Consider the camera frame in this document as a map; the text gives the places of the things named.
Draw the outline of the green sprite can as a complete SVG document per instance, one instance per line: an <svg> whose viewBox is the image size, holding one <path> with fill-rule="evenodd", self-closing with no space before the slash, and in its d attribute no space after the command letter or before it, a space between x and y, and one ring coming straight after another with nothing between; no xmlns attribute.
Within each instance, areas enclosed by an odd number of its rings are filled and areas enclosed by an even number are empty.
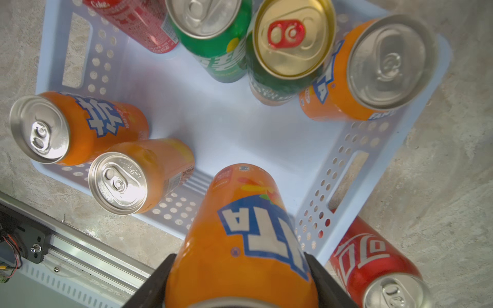
<svg viewBox="0 0 493 308"><path fill-rule="evenodd" d="M251 1L164 3L179 41L212 78L232 83L245 75L246 35L253 13Z"/></svg>

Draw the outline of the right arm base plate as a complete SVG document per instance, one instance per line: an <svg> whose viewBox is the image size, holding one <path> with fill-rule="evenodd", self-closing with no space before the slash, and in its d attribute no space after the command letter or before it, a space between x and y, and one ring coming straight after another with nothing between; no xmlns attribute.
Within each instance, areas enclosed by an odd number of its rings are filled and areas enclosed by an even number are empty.
<svg viewBox="0 0 493 308"><path fill-rule="evenodd" d="M1 206L1 283L7 283L27 263L40 264L48 252L52 231L5 205Z"/></svg>

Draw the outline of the dark green gold-top can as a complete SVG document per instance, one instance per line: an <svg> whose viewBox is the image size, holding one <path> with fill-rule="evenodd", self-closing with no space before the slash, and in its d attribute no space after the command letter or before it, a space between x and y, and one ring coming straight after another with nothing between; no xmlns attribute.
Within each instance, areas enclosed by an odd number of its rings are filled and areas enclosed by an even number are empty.
<svg viewBox="0 0 493 308"><path fill-rule="evenodd" d="M314 82L328 65L335 30L332 1L263 1L246 37L246 68L255 98L281 106Z"/></svg>

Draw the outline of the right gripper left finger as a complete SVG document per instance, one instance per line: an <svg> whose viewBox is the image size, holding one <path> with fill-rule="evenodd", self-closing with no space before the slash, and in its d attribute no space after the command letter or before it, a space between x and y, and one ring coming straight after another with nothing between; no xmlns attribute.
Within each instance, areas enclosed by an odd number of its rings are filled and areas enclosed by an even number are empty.
<svg viewBox="0 0 493 308"><path fill-rule="evenodd" d="M122 308L163 308L168 275L177 254L170 254Z"/></svg>

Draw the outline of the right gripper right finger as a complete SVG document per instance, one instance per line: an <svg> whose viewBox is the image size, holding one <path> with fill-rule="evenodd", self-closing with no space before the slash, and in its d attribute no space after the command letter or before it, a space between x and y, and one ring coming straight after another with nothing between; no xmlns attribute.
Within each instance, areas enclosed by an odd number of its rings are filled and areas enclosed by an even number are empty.
<svg viewBox="0 0 493 308"><path fill-rule="evenodd" d="M342 289L327 270L308 254L304 254L317 287L319 308L358 308L351 297Z"/></svg>

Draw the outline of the red cola can front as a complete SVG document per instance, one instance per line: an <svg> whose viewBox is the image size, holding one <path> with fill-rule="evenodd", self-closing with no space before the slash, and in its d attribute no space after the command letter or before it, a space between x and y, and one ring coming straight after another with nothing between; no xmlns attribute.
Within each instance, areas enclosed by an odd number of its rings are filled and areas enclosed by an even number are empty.
<svg viewBox="0 0 493 308"><path fill-rule="evenodd" d="M416 265L359 216L330 263L359 307L434 307Z"/></svg>

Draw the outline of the orange fanta can back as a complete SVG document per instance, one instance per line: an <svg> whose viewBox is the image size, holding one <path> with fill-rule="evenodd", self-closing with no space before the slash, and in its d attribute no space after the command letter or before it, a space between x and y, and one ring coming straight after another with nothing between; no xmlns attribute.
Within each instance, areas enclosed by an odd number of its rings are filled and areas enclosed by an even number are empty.
<svg viewBox="0 0 493 308"><path fill-rule="evenodd" d="M334 45L329 65L299 94L314 121L372 121L412 102L437 67L437 36L420 19L372 19Z"/></svg>

